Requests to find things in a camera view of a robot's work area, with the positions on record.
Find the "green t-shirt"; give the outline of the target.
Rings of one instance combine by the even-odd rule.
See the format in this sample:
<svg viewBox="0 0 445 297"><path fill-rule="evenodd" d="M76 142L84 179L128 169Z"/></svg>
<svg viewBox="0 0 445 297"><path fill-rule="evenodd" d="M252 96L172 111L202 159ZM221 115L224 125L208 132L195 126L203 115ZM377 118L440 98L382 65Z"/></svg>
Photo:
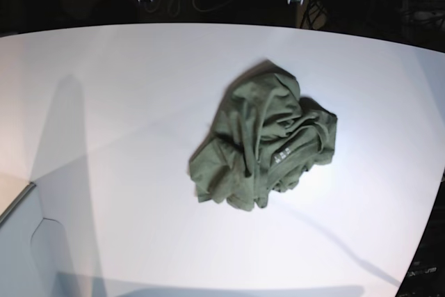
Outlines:
<svg viewBox="0 0 445 297"><path fill-rule="evenodd" d="M234 80L207 137L189 159L199 202L252 211L332 162L338 117L301 95L288 71L263 61Z"/></svg>

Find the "white table extension panel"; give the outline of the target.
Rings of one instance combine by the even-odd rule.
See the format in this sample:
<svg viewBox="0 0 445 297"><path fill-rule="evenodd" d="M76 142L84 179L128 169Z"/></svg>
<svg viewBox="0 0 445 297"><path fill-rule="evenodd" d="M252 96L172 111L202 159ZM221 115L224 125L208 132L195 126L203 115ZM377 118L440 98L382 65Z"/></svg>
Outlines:
<svg viewBox="0 0 445 297"><path fill-rule="evenodd" d="M30 183L1 214L2 296L106 296L90 207Z"/></svg>

